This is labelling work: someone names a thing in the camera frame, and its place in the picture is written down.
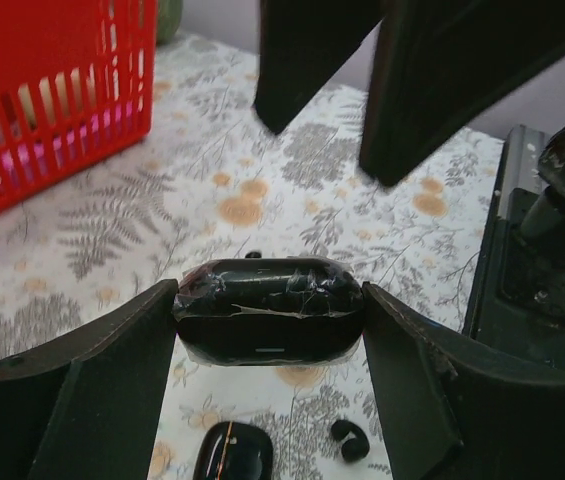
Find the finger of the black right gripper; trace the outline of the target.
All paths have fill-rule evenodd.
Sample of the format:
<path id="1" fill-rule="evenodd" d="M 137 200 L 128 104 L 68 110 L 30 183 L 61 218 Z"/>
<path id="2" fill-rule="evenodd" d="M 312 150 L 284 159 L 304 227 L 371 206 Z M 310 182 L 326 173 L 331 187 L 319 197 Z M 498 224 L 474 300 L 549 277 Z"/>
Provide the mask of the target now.
<path id="1" fill-rule="evenodd" d="M 359 154 L 391 187 L 565 56 L 565 1 L 384 1 Z"/>
<path id="2" fill-rule="evenodd" d="M 254 109 L 281 134 L 383 19 L 385 1 L 267 0 L 259 3 Z"/>

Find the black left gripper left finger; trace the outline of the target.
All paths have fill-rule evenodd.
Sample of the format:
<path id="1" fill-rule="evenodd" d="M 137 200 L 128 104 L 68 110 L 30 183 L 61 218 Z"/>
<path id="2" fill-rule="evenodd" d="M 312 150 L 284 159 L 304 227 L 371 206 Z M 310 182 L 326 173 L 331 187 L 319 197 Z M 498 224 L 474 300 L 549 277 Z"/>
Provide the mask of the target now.
<path id="1" fill-rule="evenodd" d="M 0 479 L 145 479 L 178 291 L 162 280 L 116 310 L 0 360 Z"/>

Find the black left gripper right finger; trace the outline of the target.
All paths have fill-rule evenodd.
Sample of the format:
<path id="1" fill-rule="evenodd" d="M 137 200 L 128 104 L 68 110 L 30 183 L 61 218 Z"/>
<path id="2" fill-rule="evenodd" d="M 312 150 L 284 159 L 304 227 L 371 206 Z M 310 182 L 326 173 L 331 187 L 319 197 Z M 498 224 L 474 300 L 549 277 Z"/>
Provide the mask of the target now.
<path id="1" fill-rule="evenodd" d="M 565 370 L 438 324 L 365 283 L 364 343 L 397 479 L 565 479 Z"/>

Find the taped black charging case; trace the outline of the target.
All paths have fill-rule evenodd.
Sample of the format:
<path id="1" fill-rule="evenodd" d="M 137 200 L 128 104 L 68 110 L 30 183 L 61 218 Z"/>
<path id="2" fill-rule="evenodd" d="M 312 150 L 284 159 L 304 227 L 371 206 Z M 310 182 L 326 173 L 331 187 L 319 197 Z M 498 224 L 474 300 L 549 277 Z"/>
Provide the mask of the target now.
<path id="1" fill-rule="evenodd" d="M 198 363 L 319 365 L 355 351 L 365 299 L 352 274 L 330 259 L 221 259 L 183 278 L 173 316 Z"/>

